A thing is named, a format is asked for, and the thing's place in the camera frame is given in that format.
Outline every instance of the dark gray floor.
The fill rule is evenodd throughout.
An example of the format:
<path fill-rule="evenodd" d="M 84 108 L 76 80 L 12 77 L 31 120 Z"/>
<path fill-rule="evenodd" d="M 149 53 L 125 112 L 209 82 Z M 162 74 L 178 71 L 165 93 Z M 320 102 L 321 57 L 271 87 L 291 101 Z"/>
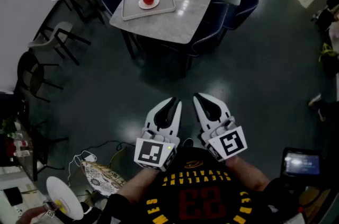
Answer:
<path fill-rule="evenodd" d="M 239 3 L 239 0 L 225 0 Z M 323 149 L 328 134 L 307 99 L 317 92 L 334 99 L 334 83 L 318 63 L 322 41 L 306 10 L 297 0 L 260 0 L 258 8 L 236 31 L 228 31 L 213 53 L 193 60 L 187 78 L 180 78 L 177 56 L 137 54 L 132 61 L 120 31 L 98 19 L 83 24 L 61 4 L 50 20 L 74 23 L 74 33 L 92 42 L 87 46 L 69 40 L 81 65 L 54 52 L 37 53 L 40 62 L 59 62 L 48 77 L 64 87 L 44 87 L 48 104 L 30 97 L 31 120 L 48 119 L 42 133 L 49 138 L 69 137 L 50 153 L 50 164 L 66 166 L 88 146 L 110 139 L 135 142 L 147 112 L 160 101 L 177 96 L 183 101 L 181 140 L 195 145 L 200 126 L 192 106 L 195 92 L 225 101 L 244 129 L 248 149 L 241 156 L 269 178 L 279 176 L 285 147 Z M 98 162 L 108 164 L 115 144 L 92 149 Z M 130 178 L 138 170 L 133 150 L 114 169 Z M 37 186 L 45 191 L 48 176 L 66 180 L 68 171 L 45 170 Z"/>

